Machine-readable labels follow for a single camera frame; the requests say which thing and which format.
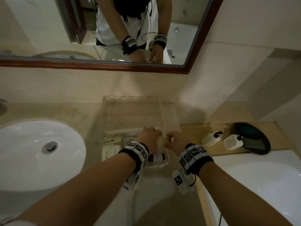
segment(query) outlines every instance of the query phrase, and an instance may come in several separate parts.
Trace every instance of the black pump cap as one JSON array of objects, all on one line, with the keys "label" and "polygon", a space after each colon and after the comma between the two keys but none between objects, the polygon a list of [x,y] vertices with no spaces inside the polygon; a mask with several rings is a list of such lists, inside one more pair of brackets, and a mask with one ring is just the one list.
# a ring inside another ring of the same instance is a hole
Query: black pump cap
[{"label": "black pump cap", "polygon": [[213,137],[214,137],[214,138],[217,138],[217,137],[219,137],[219,135],[221,135],[222,133],[223,133],[222,131],[216,132],[216,133],[213,134]]},{"label": "black pump cap", "polygon": [[241,141],[242,138],[243,138],[242,136],[239,136],[239,137],[237,137],[237,140]]}]

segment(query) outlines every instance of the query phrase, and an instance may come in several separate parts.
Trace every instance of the bathtub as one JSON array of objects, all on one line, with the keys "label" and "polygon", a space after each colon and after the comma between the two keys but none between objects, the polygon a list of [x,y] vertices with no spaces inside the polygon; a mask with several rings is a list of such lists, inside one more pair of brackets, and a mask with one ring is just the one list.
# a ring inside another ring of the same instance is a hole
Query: bathtub
[{"label": "bathtub", "polygon": [[184,64],[197,30],[198,26],[194,25],[170,24],[167,45],[164,50],[166,64]]}]

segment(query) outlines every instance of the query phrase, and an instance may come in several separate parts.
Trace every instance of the wooden mirror frame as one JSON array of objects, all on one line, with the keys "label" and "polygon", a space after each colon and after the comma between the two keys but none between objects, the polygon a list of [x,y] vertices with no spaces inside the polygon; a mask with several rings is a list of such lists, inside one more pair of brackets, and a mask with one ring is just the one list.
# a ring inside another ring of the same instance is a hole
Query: wooden mirror frame
[{"label": "wooden mirror frame", "polygon": [[140,64],[126,63],[119,64],[109,61],[90,61],[84,60],[57,61],[50,58],[31,58],[31,57],[4,57],[0,58],[0,67],[28,67],[28,68],[56,68],[56,69],[81,69],[81,70],[114,70],[114,71],[134,71],[134,72],[155,72],[155,73],[175,73],[189,74],[194,61],[207,37],[207,34],[213,24],[213,21],[219,11],[223,0],[209,1],[204,13],[205,19],[202,18],[198,31],[191,46],[188,57],[184,65],[171,64]]}]

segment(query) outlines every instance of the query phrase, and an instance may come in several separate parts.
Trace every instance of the small bottle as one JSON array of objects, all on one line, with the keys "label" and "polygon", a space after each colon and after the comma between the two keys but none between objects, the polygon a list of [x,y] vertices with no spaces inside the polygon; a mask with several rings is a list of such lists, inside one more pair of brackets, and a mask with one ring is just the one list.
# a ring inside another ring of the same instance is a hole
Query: small bottle
[{"label": "small bottle", "polygon": [[205,136],[202,139],[202,145],[203,146],[212,146],[212,145],[216,144],[218,141],[221,140],[219,135],[222,133],[223,133],[222,131],[219,131],[214,134],[213,133],[208,134],[207,136]]},{"label": "small bottle", "polygon": [[164,161],[164,160],[165,160],[164,153],[156,153],[156,154],[152,154],[148,157],[149,162],[158,162],[158,161]]},{"label": "small bottle", "polygon": [[242,138],[243,137],[240,135],[233,134],[233,135],[227,137],[226,139],[224,139],[224,141],[223,141],[224,147],[228,151],[232,151],[236,148],[239,148],[243,145],[243,141],[241,140]]}]

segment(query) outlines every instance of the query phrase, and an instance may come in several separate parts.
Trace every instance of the hand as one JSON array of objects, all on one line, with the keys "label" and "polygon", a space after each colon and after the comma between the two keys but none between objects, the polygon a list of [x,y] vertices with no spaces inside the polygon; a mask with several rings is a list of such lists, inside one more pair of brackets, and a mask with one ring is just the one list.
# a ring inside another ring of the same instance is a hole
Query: hand
[{"label": "hand", "polygon": [[191,143],[189,139],[180,132],[173,131],[166,134],[168,142],[164,143],[164,147],[172,150],[177,156],[179,156],[184,150],[187,144]]},{"label": "hand", "polygon": [[158,147],[157,140],[161,135],[162,132],[154,127],[144,128],[135,141],[144,143],[148,147],[149,155],[152,155]]},{"label": "hand", "polygon": [[153,46],[149,61],[156,64],[163,64],[163,52],[164,49],[159,44],[155,44]]},{"label": "hand", "polygon": [[145,56],[142,54],[140,50],[134,51],[129,55],[129,57],[134,63],[148,63]]}]

